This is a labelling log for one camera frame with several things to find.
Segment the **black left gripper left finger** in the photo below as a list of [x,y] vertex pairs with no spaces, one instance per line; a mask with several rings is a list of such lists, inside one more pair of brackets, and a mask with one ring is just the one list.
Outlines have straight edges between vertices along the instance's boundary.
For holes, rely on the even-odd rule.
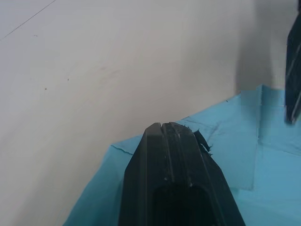
[[171,181],[167,137],[160,123],[143,133],[125,169],[118,225],[153,226],[160,191]]

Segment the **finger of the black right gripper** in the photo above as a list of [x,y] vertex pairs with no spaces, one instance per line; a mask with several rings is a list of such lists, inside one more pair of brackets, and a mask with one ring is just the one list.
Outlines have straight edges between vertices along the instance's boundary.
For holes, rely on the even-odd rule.
[[285,68],[285,121],[295,124],[301,114],[301,2],[287,37]]

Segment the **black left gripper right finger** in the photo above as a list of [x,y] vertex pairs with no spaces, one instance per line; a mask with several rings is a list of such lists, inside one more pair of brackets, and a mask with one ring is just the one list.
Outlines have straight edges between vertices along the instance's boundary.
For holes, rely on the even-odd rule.
[[245,222],[221,168],[200,133],[164,123],[163,172],[153,192],[154,226],[244,226]]

